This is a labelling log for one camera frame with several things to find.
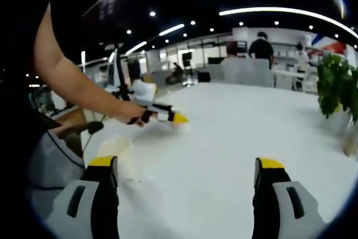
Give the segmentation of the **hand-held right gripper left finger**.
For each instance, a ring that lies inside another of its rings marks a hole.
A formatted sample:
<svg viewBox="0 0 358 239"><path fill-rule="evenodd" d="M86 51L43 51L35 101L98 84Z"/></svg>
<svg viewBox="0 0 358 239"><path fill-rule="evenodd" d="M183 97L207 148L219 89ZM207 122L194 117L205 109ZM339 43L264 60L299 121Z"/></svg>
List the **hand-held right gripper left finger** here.
<svg viewBox="0 0 358 239"><path fill-rule="evenodd" d="M117 157L94 158L56 197L46 220L56 238L119 238Z"/></svg>

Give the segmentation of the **person's left hand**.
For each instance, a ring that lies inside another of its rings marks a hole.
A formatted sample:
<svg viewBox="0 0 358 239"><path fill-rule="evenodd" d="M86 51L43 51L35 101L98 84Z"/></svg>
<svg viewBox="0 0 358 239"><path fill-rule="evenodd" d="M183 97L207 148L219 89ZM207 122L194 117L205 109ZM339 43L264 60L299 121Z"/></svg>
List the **person's left hand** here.
<svg viewBox="0 0 358 239"><path fill-rule="evenodd" d="M147 124L151 118L156 118L158 113L152 110L144 109L144 112L140 117L131 118L126 124L135 125L138 123Z"/></svg>

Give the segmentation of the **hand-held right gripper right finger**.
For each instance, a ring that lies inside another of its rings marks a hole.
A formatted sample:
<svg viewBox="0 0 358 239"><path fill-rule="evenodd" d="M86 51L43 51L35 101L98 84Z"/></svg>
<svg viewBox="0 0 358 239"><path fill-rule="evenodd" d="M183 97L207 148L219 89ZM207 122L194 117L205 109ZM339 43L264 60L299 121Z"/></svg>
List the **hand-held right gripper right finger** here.
<svg viewBox="0 0 358 239"><path fill-rule="evenodd" d="M326 223L315 197L276 160L255 160L253 238L316 238Z"/></svg>

